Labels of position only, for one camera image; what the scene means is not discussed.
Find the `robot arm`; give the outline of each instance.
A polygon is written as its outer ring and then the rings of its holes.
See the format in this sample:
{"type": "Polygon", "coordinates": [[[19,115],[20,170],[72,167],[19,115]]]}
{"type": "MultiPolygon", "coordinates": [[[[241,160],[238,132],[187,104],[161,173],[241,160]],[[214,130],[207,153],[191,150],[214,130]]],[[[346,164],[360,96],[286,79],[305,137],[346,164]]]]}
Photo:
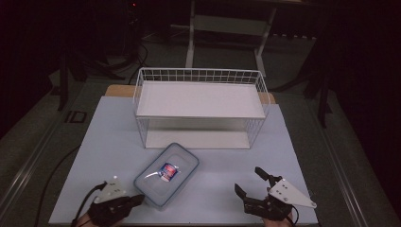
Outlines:
{"type": "Polygon", "coordinates": [[[79,208],[76,218],[73,220],[73,227],[78,227],[77,221],[83,204],[98,189],[101,191],[92,202],[87,214],[90,221],[99,227],[113,226],[118,221],[127,217],[133,207],[142,204],[145,198],[144,195],[126,196],[126,191],[122,189],[117,177],[113,177],[109,182],[100,184],[91,190],[79,208]]]}
{"type": "Polygon", "coordinates": [[[268,196],[261,201],[247,197],[247,193],[238,184],[235,184],[235,192],[244,202],[245,213],[270,220],[283,220],[288,218],[293,205],[316,208],[315,202],[286,179],[274,177],[260,167],[256,167],[254,171],[263,180],[269,180],[271,188],[268,188],[268,196]]]}

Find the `wire rack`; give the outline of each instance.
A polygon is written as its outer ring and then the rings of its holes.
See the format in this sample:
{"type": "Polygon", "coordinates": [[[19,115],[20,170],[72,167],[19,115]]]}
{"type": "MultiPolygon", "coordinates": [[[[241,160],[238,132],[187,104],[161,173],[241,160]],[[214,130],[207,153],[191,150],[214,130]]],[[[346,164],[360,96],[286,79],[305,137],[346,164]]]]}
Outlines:
{"type": "Polygon", "coordinates": [[[269,114],[270,97],[264,77],[260,71],[236,69],[206,69],[206,68],[141,68],[138,72],[133,99],[134,115],[138,124],[141,139],[147,141],[149,119],[136,117],[144,81],[187,81],[206,83],[252,84],[259,95],[265,118],[246,120],[245,130],[250,147],[255,141],[266,117],[269,114]]]}

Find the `metal frame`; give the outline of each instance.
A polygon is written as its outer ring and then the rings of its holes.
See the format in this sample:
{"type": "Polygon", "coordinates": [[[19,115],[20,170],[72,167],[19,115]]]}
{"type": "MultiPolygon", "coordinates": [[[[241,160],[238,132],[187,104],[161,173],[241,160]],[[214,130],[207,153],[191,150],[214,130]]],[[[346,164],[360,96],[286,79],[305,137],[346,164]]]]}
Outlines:
{"type": "Polygon", "coordinates": [[[257,70],[260,71],[263,77],[266,76],[265,66],[262,60],[262,53],[265,48],[266,41],[269,37],[271,25],[277,8],[272,8],[270,11],[269,20],[256,21],[244,20],[236,18],[222,18],[214,16],[198,15],[195,12],[195,0],[191,2],[191,17],[189,20],[189,45],[186,54],[185,68],[192,68],[194,61],[195,45],[194,36],[196,30],[208,30],[216,32],[227,32],[235,34],[246,34],[261,36],[260,45],[254,50],[257,70]]]}
{"type": "Polygon", "coordinates": [[[145,80],[188,81],[207,83],[253,84],[259,94],[260,104],[265,114],[264,119],[249,118],[246,120],[246,132],[250,147],[265,122],[270,109],[270,97],[263,75],[255,70],[205,69],[205,68],[141,68],[136,81],[133,109],[143,144],[147,142],[149,119],[137,117],[136,113],[141,98],[142,85],[145,80]]]}

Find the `clear plastic box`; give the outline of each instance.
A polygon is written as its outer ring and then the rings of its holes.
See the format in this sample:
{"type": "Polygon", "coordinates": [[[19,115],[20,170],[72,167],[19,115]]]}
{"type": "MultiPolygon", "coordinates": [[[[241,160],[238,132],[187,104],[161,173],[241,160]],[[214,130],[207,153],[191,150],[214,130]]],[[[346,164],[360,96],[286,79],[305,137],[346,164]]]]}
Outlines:
{"type": "Polygon", "coordinates": [[[145,201],[163,210],[194,174],[199,159],[177,143],[170,144],[134,181],[145,201]]]}

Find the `wire basket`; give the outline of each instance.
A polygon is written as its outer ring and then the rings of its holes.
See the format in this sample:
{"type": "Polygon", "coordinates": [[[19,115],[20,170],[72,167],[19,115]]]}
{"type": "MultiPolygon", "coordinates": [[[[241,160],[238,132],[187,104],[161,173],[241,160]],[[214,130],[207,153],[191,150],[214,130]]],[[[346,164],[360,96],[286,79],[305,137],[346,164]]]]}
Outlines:
{"type": "MultiPolygon", "coordinates": [[[[261,112],[263,117],[239,117],[241,118],[243,123],[243,130],[246,133],[246,137],[248,139],[248,146],[244,146],[243,148],[250,148],[254,143],[257,134],[262,128],[264,121],[269,113],[270,108],[270,97],[268,94],[268,89],[266,87],[265,81],[263,79],[263,75],[259,71],[253,70],[235,70],[235,69],[200,69],[200,68],[141,68],[138,72],[138,77],[136,81],[136,87],[134,91],[134,99],[133,99],[133,111],[135,115],[135,119],[137,121],[138,129],[141,135],[142,142],[145,148],[147,146],[148,140],[148,130],[149,124],[155,117],[144,117],[141,114],[138,114],[138,108],[140,106],[140,101],[143,93],[144,83],[147,81],[157,82],[160,81],[162,83],[168,84],[169,82],[189,82],[190,83],[201,83],[201,84],[218,84],[221,86],[226,86],[226,84],[248,84],[246,86],[251,85],[258,96],[258,105],[260,104],[261,112]]],[[[159,118],[163,119],[171,119],[171,117],[163,117],[159,116],[159,118]]],[[[204,117],[182,117],[185,122],[191,118],[191,120],[196,122],[201,122],[196,125],[203,124],[204,117]]],[[[235,121],[235,117],[227,116],[227,124],[232,124],[235,121]]],[[[215,122],[221,122],[221,117],[218,118],[215,122]]],[[[181,141],[181,144],[186,148],[192,148],[191,145],[185,145],[185,142],[181,141]]],[[[210,146],[205,147],[193,147],[193,148],[211,148],[210,146]]]]}

